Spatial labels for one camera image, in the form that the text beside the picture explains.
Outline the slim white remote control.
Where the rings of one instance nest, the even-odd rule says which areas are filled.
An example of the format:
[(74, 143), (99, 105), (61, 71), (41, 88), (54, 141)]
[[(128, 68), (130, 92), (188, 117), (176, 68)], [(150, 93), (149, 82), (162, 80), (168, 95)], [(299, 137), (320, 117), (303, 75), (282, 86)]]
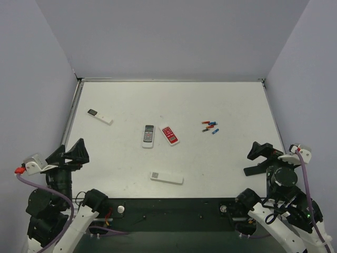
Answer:
[(163, 172), (151, 172), (150, 179), (171, 184), (183, 184), (184, 181), (182, 176)]

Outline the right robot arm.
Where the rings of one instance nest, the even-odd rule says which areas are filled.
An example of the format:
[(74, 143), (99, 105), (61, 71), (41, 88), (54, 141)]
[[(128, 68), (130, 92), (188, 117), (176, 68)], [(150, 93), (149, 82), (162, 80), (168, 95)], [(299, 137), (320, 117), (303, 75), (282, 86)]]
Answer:
[(306, 165), (311, 149), (296, 143), (285, 154), (269, 143), (254, 142), (247, 158), (258, 157), (265, 161), (243, 171), (266, 175), (266, 196), (245, 189), (235, 199), (236, 212), (261, 225), (286, 252), (333, 252), (323, 214), (310, 194)]

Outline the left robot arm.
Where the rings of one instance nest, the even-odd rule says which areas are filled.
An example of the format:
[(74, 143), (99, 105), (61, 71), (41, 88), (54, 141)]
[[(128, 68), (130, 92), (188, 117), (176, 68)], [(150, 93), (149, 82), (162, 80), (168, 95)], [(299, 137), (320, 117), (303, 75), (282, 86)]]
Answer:
[(48, 158), (36, 153), (24, 160), (29, 176), (47, 176), (47, 185), (33, 184), (28, 198), (28, 252), (73, 252), (93, 220), (107, 213), (108, 197), (96, 189), (85, 193), (79, 209), (72, 202), (72, 172), (89, 161), (82, 138), (68, 151), (61, 145)]

